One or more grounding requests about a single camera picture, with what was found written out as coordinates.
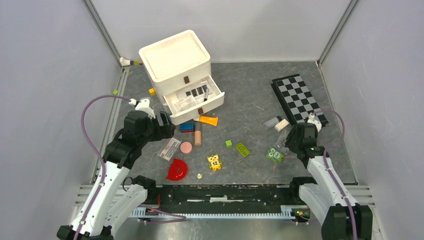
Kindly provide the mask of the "clear plastic bag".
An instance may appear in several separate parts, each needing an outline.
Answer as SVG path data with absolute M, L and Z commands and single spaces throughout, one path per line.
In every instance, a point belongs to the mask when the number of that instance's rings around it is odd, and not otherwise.
M 289 148 L 286 146 L 286 139 L 288 136 L 287 131 L 282 131 L 276 141 L 276 143 L 273 145 L 273 147 L 281 154 L 287 155 L 290 153 Z

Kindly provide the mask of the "clear packet white strips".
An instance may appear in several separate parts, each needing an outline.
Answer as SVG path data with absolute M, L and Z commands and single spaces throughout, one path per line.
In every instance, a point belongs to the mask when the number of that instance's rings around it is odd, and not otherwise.
M 194 97 L 186 97 L 182 100 L 177 101 L 174 105 L 179 112 L 183 112 L 197 105 L 197 101 Z

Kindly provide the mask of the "white three-drawer organizer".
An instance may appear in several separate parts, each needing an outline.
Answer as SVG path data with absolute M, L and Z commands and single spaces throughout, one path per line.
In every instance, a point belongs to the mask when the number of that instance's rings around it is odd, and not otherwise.
M 189 29 L 142 47 L 138 54 L 164 110 L 174 125 L 193 120 L 224 104 L 225 92 L 212 78 L 211 56 Z M 214 94 L 207 101 L 179 112 L 176 92 L 188 87 L 209 85 Z

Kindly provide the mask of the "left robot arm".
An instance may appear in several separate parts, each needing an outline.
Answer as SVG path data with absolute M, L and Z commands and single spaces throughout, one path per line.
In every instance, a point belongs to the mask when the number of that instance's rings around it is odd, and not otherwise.
M 132 180 L 123 198 L 113 203 L 124 179 L 142 155 L 143 147 L 149 142 L 174 136 L 176 127 L 168 114 L 161 111 L 160 118 L 162 122 L 157 117 L 150 118 L 146 112 L 140 110 L 127 114 L 123 128 L 105 148 L 102 158 L 104 167 L 87 200 L 71 224 L 59 228 L 56 234 L 58 239 L 112 240 L 139 204 L 151 204 L 156 200 L 155 180 L 139 175 Z

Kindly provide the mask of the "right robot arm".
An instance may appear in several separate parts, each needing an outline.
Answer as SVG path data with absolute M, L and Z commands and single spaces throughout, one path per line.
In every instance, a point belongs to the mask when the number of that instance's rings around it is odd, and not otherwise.
M 317 144 L 317 126 L 298 123 L 290 130 L 285 145 L 295 153 L 310 177 L 294 177 L 289 199 L 306 203 L 321 225 L 324 240 L 370 240 L 373 213 L 361 205 L 343 184 L 333 168 L 325 147 Z

